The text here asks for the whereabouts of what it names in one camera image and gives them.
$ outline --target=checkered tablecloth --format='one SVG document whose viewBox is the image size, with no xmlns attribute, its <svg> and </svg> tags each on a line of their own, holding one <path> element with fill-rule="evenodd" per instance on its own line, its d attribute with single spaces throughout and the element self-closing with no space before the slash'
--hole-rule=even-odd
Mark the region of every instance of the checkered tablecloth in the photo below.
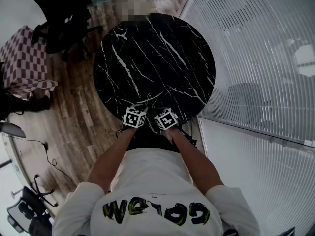
<svg viewBox="0 0 315 236">
<path fill-rule="evenodd" d="M 58 85 L 47 78 L 46 41 L 39 38 L 32 45 L 32 33 L 32 29 L 23 26 L 0 50 L 4 87 L 17 97 L 36 88 L 53 91 Z"/>
</svg>

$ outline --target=white cube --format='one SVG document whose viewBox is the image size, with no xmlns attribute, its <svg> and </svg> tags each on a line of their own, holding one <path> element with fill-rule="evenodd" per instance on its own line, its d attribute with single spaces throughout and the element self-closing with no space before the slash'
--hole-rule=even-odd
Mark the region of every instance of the white cube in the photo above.
<svg viewBox="0 0 315 236">
<path fill-rule="evenodd" d="M 154 120 L 160 129 L 166 130 L 178 123 L 177 118 L 177 115 L 172 111 L 172 109 L 168 108 L 161 114 L 154 117 Z"/>
<path fill-rule="evenodd" d="M 146 112 L 134 108 L 127 108 L 123 118 L 123 124 L 134 128 L 141 127 L 144 124 L 146 115 Z"/>
</svg>

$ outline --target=round table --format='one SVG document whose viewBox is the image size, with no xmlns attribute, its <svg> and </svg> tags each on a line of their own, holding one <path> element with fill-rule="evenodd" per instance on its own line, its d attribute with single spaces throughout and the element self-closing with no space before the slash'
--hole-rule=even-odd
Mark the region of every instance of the round table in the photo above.
<svg viewBox="0 0 315 236">
<path fill-rule="evenodd" d="M 158 13 L 116 25 L 94 60 L 95 88 L 107 109 L 122 120 L 127 107 L 148 106 L 156 131 L 153 117 L 166 107 L 181 124 L 195 117 L 210 98 L 215 73 L 201 34 L 181 19 Z"/>
</svg>

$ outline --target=black cable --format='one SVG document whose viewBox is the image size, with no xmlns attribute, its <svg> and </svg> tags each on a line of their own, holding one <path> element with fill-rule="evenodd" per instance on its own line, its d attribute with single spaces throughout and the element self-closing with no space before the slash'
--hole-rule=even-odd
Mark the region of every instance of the black cable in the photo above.
<svg viewBox="0 0 315 236">
<path fill-rule="evenodd" d="M 13 136 L 6 136 L 6 137 L 11 137 L 11 138 L 14 138 L 14 139 L 19 139 L 19 140 L 22 140 L 22 141 L 29 141 L 29 142 L 38 142 L 38 143 L 41 143 L 41 144 L 44 146 L 44 149 L 45 149 L 47 162 L 48 162 L 50 165 L 52 165 L 56 170 L 62 172 L 62 173 L 71 181 L 71 183 L 74 185 L 74 187 L 77 187 L 77 185 L 74 183 L 74 181 L 72 180 L 72 178 L 71 178 L 66 172 L 64 172 L 63 170 L 58 169 L 58 168 L 56 167 L 57 161 L 56 161 L 55 158 L 53 158 L 51 162 L 49 161 L 49 159 L 48 159 L 48 144 L 47 144 L 47 143 L 42 143 L 41 141 L 38 141 L 38 140 L 21 139 L 21 138 L 13 137 Z"/>
</svg>

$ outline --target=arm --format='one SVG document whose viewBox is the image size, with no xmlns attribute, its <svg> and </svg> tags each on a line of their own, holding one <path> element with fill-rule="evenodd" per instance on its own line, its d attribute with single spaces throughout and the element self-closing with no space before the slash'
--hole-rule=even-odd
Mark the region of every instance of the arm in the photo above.
<svg viewBox="0 0 315 236">
<path fill-rule="evenodd" d="M 107 193 L 135 132 L 135 128 L 129 128 L 120 135 L 114 144 L 95 162 L 87 182 L 99 185 Z"/>
<path fill-rule="evenodd" d="M 86 182 L 80 183 L 58 211 L 53 236 L 90 235 L 90 217 L 108 191 L 136 129 L 125 130 L 95 162 Z"/>
<path fill-rule="evenodd" d="M 213 163 L 197 150 L 177 128 L 168 129 L 180 151 L 184 163 L 196 185 L 203 195 L 217 185 L 224 185 Z"/>
<path fill-rule="evenodd" d="M 217 209 L 221 220 L 241 236 L 260 235 L 259 224 L 241 190 L 224 186 L 212 162 L 180 130 L 171 128 L 168 133 L 179 149 L 196 187 Z"/>
</svg>

